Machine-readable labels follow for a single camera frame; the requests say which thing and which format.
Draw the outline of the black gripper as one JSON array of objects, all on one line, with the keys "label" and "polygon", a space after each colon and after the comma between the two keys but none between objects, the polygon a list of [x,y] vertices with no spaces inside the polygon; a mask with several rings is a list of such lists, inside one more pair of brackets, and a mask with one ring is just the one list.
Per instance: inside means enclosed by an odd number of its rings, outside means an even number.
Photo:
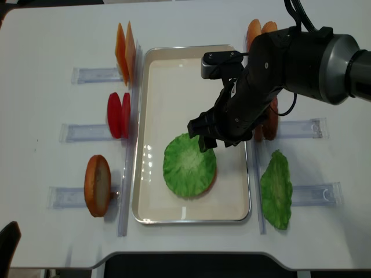
[{"label": "black gripper", "polygon": [[284,86],[289,45],[289,29],[254,39],[243,71],[221,79],[224,87],[214,106],[187,125],[190,138],[199,136],[200,152],[217,148],[218,140],[229,147],[251,139],[253,129],[265,120],[263,112]]}]

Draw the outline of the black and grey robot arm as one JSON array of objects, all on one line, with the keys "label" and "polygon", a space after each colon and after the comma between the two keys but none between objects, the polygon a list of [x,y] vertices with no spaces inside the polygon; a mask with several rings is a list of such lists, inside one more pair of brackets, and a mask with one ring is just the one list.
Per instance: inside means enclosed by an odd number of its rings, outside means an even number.
[{"label": "black and grey robot arm", "polygon": [[370,100],[370,52],[330,27],[264,33],[247,53],[207,52],[201,75],[224,85],[214,106],[188,123],[188,134],[199,138],[201,151],[218,141],[229,147],[250,140],[281,90],[332,105],[349,97]]}]

